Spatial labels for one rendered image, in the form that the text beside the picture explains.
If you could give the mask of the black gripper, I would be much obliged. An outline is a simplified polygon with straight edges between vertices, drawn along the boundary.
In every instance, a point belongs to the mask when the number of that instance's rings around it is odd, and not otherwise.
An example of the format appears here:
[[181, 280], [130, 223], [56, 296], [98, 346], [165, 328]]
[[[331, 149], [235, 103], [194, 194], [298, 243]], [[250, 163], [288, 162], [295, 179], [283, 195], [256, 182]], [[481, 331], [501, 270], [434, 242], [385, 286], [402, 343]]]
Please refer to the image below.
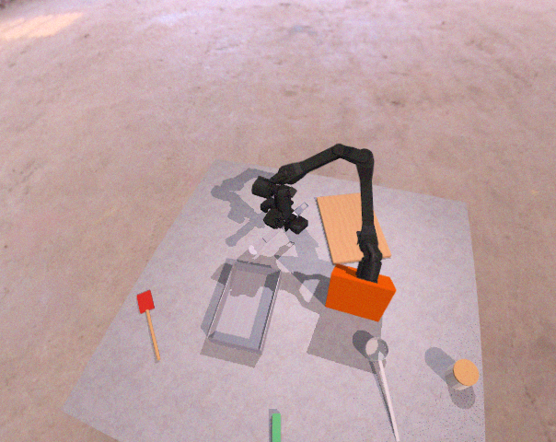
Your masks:
[[291, 200], [291, 203], [288, 204], [287, 206], [278, 206], [275, 204], [274, 199], [270, 197], [269, 199], [266, 199], [264, 202], [261, 203], [261, 210], [264, 213], [268, 213], [268, 210], [271, 208], [271, 205], [274, 205], [274, 207], [277, 210], [280, 209], [282, 213], [283, 212], [285, 213], [286, 216], [286, 219], [284, 220], [285, 232], [290, 228], [292, 232], [294, 232], [295, 234], [299, 234], [308, 226], [308, 220], [306, 220], [301, 215], [296, 216], [292, 214], [294, 212], [294, 209], [291, 208], [291, 205], [293, 203], [294, 202]]

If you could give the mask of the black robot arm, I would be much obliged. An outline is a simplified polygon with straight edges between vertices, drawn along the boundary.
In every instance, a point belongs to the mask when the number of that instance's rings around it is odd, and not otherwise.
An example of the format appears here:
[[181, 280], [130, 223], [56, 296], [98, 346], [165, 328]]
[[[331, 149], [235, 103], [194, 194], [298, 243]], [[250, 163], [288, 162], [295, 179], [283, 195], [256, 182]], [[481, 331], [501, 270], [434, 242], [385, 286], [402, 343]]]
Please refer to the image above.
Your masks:
[[[342, 144], [334, 145], [302, 162], [293, 162], [281, 166], [270, 179], [258, 176], [252, 184], [251, 192], [266, 199], [274, 196], [276, 205], [287, 206], [291, 203], [291, 198], [295, 196], [297, 189], [284, 184], [295, 184], [308, 172], [321, 168], [338, 158], [354, 163], [360, 177], [362, 230], [356, 231], [358, 238], [356, 245], [359, 245], [363, 257], [359, 261], [356, 278], [377, 283], [383, 254], [378, 247], [379, 243], [374, 225], [372, 190], [374, 157], [370, 150], [367, 148], [357, 149]], [[267, 226], [277, 229], [278, 227], [282, 228], [285, 219], [285, 213], [271, 205], [271, 209], [263, 218], [263, 222]]]

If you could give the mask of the white long-handled ladle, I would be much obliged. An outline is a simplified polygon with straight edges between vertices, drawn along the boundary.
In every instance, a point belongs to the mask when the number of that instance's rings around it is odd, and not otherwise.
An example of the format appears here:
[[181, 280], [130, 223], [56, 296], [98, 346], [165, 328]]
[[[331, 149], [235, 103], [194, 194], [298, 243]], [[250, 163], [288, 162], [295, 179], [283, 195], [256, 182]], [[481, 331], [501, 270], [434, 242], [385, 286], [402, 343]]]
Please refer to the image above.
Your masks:
[[384, 360], [387, 356], [388, 356], [388, 344], [386, 341], [382, 340], [381, 338], [378, 337], [373, 337], [372, 339], [370, 339], [369, 341], [367, 341], [367, 343], [365, 344], [364, 347], [364, 355], [365, 357], [371, 362], [379, 362], [379, 367], [381, 370], [381, 377], [384, 381], [384, 388], [386, 391], [386, 396], [388, 399], [388, 407], [389, 407], [389, 412], [391, 415], [391, 421], [393, 423], [393, 429], [394, 429], [394, 434], [396, 437], [396, 442], [400, 441], [399, 439], [399, 433], [397, 430], [397, 426], [396, 426], [396, 420], [394, 417], [394, 412], [392, 410], [392, 403], [390, 401], [390, 395], [388, 393], [388, 385], [386, 382], [386, 376], [384, 373], [384, 367], [382, 364], [382, 360]]

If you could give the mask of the red spatula with wooden handle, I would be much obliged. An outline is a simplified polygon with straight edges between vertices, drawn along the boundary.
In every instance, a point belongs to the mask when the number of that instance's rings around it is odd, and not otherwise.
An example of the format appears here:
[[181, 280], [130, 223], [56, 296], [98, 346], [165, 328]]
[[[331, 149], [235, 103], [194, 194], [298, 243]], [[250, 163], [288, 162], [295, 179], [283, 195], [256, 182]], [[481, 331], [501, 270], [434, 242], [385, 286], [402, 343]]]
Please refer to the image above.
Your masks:
[[148, 321], [149, 326], [150, 326], [150, 331], [151, 331], [151, 335], [152, 335], [152, 340], [153, 340], [153, 345], [154, 345], [154, 348], [155, 348], [156, 357], [157, 357], [157, 360], [159, 360], [160, 359], [159, 350], [158, 350], [157, 341], [156, 341], [156, 337], [155, 337], [155, 334], [154, 334], [153, 325], [152, 325], [150, 312], [149, 312], [150, 309], [155, 308], [151, 291], [149, 290], [147, 292], [139, 294], [137, 296], [137, 300], [138, 300], [140, 313], [142, 314], [142, 313], [146, 312], [146, 317], [147, 317], [147, 321]]

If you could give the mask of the grey rectangular roasting tin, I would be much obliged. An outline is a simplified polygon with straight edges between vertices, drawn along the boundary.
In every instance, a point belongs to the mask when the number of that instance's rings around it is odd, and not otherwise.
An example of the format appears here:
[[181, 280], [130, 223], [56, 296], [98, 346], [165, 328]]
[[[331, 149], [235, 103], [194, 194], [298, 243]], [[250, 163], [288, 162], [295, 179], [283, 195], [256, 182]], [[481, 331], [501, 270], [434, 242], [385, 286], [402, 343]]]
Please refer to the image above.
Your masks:
[[207, 338], [262, 355], [282, 270], [234, 262]]

